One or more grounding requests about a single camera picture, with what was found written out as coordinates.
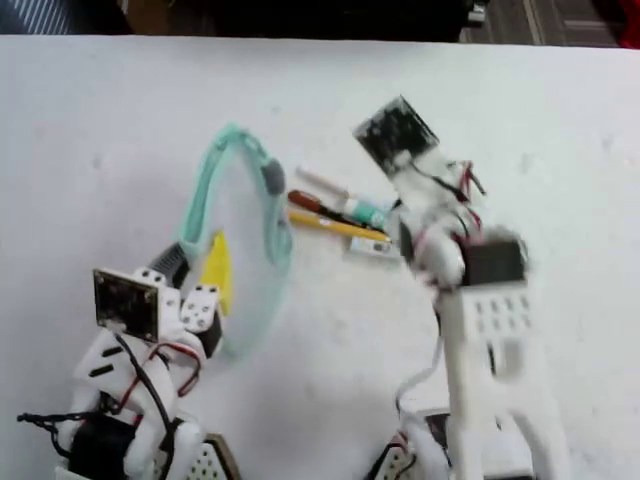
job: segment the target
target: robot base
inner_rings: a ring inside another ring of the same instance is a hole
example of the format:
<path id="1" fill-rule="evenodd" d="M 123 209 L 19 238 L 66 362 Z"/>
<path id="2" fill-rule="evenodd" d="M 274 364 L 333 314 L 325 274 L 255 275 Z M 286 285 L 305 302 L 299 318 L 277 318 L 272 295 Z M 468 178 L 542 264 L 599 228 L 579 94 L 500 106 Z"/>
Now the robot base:
<path id="1" fill-rule="evenodd" d="M 421 416 L 425 427 L 447 452 L 448 410 L 430 410 Z M 494 424 L 487 425 L 486 433 L 490 441 L 482 451 L 485 480 L 535 480 L 531 452 L 512 419 L 496 419 Z M 365 480 L 429 480 L 423 478 L 419 465 L 411 465 L 413 454 L 409 449 L 410 441 L 403 433 L 396 433 Z"/>
<path id="2" fill-rule="evenodd" d="M 160 476 L 166 455 L 160 452 L 154 464 L 153 472 L 137 480 L 155 480 Z M 63 466 L 56 467 L 56 480 L 89 480 L 76 475 Z M 184 480 L 241 480 L 238 466 L 231 450 L 221 435 L 209 434 L 202 443 L 200 454 L 193 462 Z"/>

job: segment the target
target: white table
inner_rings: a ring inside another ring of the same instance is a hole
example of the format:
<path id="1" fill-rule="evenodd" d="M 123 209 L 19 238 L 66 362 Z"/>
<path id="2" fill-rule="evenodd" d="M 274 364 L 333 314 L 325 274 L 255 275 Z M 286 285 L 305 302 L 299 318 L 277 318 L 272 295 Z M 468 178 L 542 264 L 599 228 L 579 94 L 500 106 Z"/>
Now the white table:
<path id="1" fill-rule="evenodd" d="M 49 478 L 48 435 L 95 334 L 91 269 L 171 238 L 225 123 L 285 165 L 391 186 L 351 129 L 403 94 L 443 152 L 471 158 L 528 240 L 576 479 L 640 476 L 640 54 L 188 38 L 0 38 L 0 477 Z M 361 478 L 396 427 L 392 393 L 430 358 L 430 295 L 404 268 L 296 232 L 293 285 L 258 351 L 186 408 L 244 477 Z M 444 406 L 442 369 L 414 395 Z"/>

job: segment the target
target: white robot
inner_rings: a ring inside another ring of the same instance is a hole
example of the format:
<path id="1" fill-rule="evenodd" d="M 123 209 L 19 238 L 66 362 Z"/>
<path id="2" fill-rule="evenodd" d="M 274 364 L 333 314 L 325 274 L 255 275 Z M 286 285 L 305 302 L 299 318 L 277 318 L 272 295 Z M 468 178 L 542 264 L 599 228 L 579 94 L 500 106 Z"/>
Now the white robot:
<path id="1" fill-rule="evenodd" d="M 459 172 L 469 176 L 470 164 Z M 451 200 L 400 229 L 411 264 L 437 290 L 440 338 L 433 364 L 398 390 L 401 429 L 368 480 L 570 478 L 527 287 L 526 248 L 512 232 L 483 226 L 470 205 Z M 442 350 L 450 409 L 408 412 L 402 396 L 433 373 Z"/>
<path id="2" fill-rule="evenodd" d="M 133 275 L 94 271 L 101 328 L 74 372 L 73 413 L 18 417 L 51 433 L 64 459 L 57 479 L 184 480 L 196 468 L 197 478 L 239 478 L 224 440 L 178 411 L 223 338 L 224 281 L 206 281 L 224 273 L 206 271 L 220 262 L 204 265 L 185 298 L 189 265 L 177 243 Z"/>

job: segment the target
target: red wire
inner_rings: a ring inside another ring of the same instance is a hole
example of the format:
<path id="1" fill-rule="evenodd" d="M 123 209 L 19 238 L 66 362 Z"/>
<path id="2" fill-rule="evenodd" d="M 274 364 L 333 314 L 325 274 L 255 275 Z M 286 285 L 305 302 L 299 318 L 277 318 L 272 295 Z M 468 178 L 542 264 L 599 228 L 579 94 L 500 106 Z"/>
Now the red wire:
<path id="1" fill-rule="evenodd" d="M 172 350 L 175 350 L 180 353 L 184 353 L 185 355 L 193 358 L 196 361 L 196 368 L 194 369 L 193 373 L 191 374 L 189 379 L 178 389 L 178 397 L 182 398 L 191 391 L 191 389 L 195 386 L 195 384 L 198 381 L 198 378 L 200 376 L 200 369 L 202 368 L 202 364 L 200 363 L 200 358 L 193 350 L 183 345 L 178 345 L 174 343 L 160 343 L 153 349 L 153 351 L 151 352 L 151 355 L 149 355 L 147 360 L 151 360 L 153 357 L 155 357 L 158 354 L 158 350 L 160 350 L 162 347 L 169 347 Z M 120 400 L 120 405 L 118 405 L 116 413 L 120 413 L 122 411 L 125 404 L 129 401 L 129 397 L 131 396 L 131 393 L 133 392 L 134 388 L 136 388 L 136 385 L 138 384 L 138 382 L 139 382 L 139 379 L 137 377 L 133 380 L 133 382 L 131 382 L 131 385 L 122 396 L 122 400 Z"/>
<path id="2" fill-rule="evenodd" d="M 462 172 L 462 176 L 460 177 L 460 183 L 458 184 L 458 190 L 462 190 L 462 192 L 467 196 L 467 198 L 471 197 L 471 168 L 473 164 L 471 162 L 467 163 L 466 168 Z"/>

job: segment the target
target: pencil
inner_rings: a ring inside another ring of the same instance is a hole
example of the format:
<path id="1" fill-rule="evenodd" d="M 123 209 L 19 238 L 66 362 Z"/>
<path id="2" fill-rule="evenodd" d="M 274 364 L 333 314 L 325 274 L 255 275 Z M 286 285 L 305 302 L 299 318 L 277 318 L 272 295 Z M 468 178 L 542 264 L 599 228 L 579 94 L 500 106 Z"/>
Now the pencil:
<path id="1" fill-rule="evenodd" d="M 289 220 L 300 225 L 329 230 L 340 235 L 348 237 L 362 237 L 379 242 L 390 242 L 391 239 L 384 233 L 375 230 L 367 230 L 366 228 L 354 227 L 342 222 L 335 222 L 326 218 L 311 215 L 309 213 L 300 212 L 298 210 L 289 210 Z"/>

